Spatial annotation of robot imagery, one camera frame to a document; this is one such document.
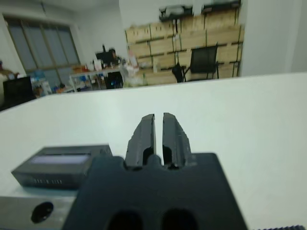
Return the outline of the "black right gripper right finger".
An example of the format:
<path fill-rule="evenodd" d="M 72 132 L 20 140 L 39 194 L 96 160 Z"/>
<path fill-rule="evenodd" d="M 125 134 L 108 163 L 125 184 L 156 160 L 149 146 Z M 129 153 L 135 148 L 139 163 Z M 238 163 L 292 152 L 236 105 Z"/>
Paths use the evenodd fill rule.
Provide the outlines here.
<path fill-rule="evenodd" d="M 165 167 L 183 167 L 191 154 L 189 139 L 171 113 L 163 116 L 163 160 Z"/>

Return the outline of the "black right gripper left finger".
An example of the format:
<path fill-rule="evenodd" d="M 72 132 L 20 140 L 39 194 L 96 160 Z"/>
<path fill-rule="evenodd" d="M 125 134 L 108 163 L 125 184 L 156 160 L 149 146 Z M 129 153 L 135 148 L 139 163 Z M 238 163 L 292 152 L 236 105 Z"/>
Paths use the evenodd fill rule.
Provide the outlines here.
<path fill-rule="evenodd" d="M 155 116 L 149 114 L 141 119 L 128 142 L 125 164 L 128 167 L 142 167 L 155 154 Z"/>

